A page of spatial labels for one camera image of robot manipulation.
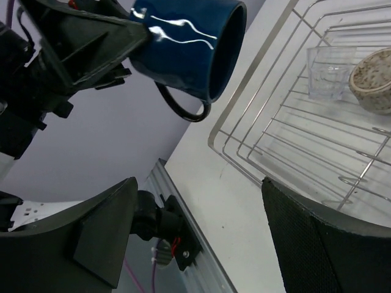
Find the small clear glass cup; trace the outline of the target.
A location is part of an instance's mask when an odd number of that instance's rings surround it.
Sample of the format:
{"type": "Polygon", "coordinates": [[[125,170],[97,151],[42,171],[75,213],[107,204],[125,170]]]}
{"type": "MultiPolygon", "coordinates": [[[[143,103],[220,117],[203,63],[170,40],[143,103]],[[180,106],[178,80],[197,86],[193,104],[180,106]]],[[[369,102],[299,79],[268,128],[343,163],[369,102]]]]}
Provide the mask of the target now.
{"type": "Polygon", "coordinates": [[[348,85],[357,48],[317,46],[307,49],[309,98],[340,101],[348,85]]]}

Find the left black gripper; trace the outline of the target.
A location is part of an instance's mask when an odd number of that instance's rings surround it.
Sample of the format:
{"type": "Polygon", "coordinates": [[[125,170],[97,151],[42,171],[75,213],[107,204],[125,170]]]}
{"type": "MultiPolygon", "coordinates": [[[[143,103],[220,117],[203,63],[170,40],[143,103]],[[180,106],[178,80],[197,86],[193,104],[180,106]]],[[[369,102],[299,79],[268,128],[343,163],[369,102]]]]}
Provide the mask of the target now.
{"type": "Polygon", "coordinates": [[[149,37],[117,1],[21,1],[16,17],[23,15],[38,30],[40,49],[29,31],[1,24],[2,121],[67,118],[79,91],[123,84],[131,73],[123,61],[149,37]]]}

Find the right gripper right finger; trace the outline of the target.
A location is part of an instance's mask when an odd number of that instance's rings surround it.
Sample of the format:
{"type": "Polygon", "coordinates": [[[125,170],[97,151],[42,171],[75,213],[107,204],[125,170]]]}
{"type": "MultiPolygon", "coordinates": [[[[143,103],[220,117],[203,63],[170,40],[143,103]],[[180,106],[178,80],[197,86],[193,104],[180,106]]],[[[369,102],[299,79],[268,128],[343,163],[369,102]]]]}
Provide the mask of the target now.
{"type": "Polygon", "coordinates": [[[265,177],[263,204],[287,292],[390,292],[390,228],[265,177]]]}

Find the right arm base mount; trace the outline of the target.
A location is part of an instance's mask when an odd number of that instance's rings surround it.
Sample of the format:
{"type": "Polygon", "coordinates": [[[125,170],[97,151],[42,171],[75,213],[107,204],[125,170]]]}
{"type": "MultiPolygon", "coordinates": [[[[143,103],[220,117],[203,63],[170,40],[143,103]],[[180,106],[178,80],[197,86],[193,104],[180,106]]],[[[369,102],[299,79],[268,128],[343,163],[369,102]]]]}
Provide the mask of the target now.
{"type": "Polygon", "coordinates": [[[173,195],[165,200],[163,207],[159,207],[151,192],[140,190],[130,233],[144,241],[154,237],[168,241],[170,254],[182,272],[194,263],[202,251],[195,231],[173,195]]]}

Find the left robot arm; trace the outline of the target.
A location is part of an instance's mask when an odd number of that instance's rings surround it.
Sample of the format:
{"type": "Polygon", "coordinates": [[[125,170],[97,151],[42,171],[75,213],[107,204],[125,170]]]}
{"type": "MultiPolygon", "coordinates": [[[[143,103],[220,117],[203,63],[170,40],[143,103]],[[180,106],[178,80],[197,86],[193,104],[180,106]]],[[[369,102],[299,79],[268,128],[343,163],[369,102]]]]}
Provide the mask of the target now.
{"type": "Polygon", "coordinates": [[[1,24],[1,153],[19,159],[46,114],[67,118],[81,90],[122,85],[131,72],[123,61],[147,42],[146,27],[130,20],[117,1],[21,1],[40,34],[1,24]]]}

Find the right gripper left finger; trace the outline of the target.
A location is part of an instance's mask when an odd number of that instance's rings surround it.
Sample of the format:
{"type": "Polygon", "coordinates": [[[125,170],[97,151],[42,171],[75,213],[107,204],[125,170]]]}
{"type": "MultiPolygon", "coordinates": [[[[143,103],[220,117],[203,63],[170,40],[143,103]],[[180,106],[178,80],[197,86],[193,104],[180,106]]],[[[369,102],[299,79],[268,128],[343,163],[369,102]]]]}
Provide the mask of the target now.
{"type": "Polygon", "coordinates": [[[1,233],[1,292],[111,292],[137,202],[127,178],[45,219],[1,233]]]}

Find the speckled beige small cup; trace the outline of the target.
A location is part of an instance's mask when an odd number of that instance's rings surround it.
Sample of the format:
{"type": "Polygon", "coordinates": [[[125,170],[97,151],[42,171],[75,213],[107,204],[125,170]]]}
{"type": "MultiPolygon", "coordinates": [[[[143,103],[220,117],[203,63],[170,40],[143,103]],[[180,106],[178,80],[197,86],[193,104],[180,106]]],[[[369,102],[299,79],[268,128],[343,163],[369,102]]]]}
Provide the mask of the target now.
{"type": "Polygon", "coordinates": [[[348,85],[364,110],[390,114],[390,48],[362,59],[351,72],[348,85]]]}

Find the dark blue glossy mug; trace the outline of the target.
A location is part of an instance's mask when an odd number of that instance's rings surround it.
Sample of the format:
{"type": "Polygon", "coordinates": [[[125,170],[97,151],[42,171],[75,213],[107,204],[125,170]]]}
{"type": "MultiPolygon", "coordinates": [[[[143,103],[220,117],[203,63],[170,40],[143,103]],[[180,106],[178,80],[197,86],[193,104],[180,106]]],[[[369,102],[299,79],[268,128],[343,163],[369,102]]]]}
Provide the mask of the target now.
{"type": "Polygon", "coordinates": [[[143,24],[149,41],[132,53],[139,73],[154,80],[182,119],[201,122],[225,90],[244,40],[242,1],[135,1],[130,20],[143,24]]]}

